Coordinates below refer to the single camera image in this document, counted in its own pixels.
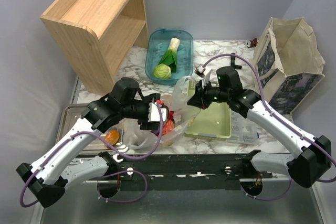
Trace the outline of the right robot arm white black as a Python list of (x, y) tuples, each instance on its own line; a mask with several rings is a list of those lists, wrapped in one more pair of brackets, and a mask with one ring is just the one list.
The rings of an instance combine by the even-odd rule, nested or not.
[(289, 151), (289, 154), (251, 152), (241, 165), (246, 177), (255, 177), (259, 172), (278, 173), (309, 188), (331, 167), (328, 138), (316, 138), (272, 110), (258, 93), (243, 88), (233, 67), (221, 67), (216, 75), (218, 86), (212, 86), (205, 77), (196, 84), (187, 104), (207, 109), (212, 102), (227, 103), (232, 111), (261, 126)]

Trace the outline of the clear plastic grocery bag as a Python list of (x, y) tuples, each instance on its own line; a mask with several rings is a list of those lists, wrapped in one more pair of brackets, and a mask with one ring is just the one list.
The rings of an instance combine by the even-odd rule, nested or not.
[[(195, 83), (196, 80), (191, 76), (182, 77), (176, 83), (172, 94), (161, 97), (161, 101), (164, 102), (169, 111), (174, 111), (175, 120), (174, 130), (169, 132), (167, 135), (162, 136), (160, 141), (161, 146), (169, 146), (173, 144), (173, 142), (184, 134), (190, 121), (199, 114), (199, 108), (187, 105), (187, 101), (194, 94), (193, 91), (188, 91), (188, 86)], [(123, 127), (123, 143), (130, 149), (140, 150), (154, 147), (159, 139), (159, 130), (140, 130), (137, 120), (125, 119), (123, 120)]]

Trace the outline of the orange glazed bread bun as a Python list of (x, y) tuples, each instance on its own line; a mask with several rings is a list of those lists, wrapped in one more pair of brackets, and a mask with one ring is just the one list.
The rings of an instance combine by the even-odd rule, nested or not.
[(107, 143), (114, 146), (120, 139), (120, 133), (118, 130), (111, 130), (105, 135), (104, 139)]

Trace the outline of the toy bok choy green white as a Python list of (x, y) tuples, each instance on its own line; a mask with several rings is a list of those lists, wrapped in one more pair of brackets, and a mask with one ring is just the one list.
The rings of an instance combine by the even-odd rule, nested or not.
[(180, 45), (180, 40), (177, 38), (172, 38), (168, 49), (161, 58), (159, 64), (164, 64), (170, 67), (173, 73), (177, 70), (177, 49)]

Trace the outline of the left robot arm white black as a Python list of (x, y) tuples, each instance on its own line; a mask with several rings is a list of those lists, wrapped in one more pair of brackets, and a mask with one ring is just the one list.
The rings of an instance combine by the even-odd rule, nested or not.
[(44, 208), (52, 206), (71, 185), (93, 178), (112, 179), (123, 173), (135, 173), (133, 169), (118, 170), (121, 161), (103, 152), (89, 161), (71, 166), (72, 160), (93, 140), (102, 138), (108, 129), (123, 119), (137, 120), (142, 130), (159, 131), (169, 117), (167, 106), (159, 93), (141, 96), (139, 83), (132, 78), (121, 78), (112, 91), (99, 100), (90, 102), (69, 132), (41, 158), (32, 164), (22, 163), (16, 171), (25, 182), (20, 194), (20, 205), (24, 203), (27, 189)]

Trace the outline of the red toy pepper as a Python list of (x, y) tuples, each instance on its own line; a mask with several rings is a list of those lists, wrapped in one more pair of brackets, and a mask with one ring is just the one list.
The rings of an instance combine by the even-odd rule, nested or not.
[(173, 123), (175, 122), (175, 120), (174, 120), (174, 111), (169, 111), (169, 120), (171, 120)]

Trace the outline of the toy watermelon slice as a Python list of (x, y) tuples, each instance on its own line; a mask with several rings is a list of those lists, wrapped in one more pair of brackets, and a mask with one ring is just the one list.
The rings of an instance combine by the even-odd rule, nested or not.
[(165, 125), (163, 126), (163, 132), (162, 135), (165, 136), (167, 135), (169, 132), (171, 132), (172, 130), (174, 130), (175, 125), (174, 122), (172, 120), (168, 120)]

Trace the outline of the green toy cabbage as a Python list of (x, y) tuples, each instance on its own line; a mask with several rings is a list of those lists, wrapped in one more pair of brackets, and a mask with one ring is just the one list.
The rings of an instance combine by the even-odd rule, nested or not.
[(159, 64), (153, 69), (153, 76), (158, 79), (169, 79), (171, 75), (171, 68), (165, 64)]

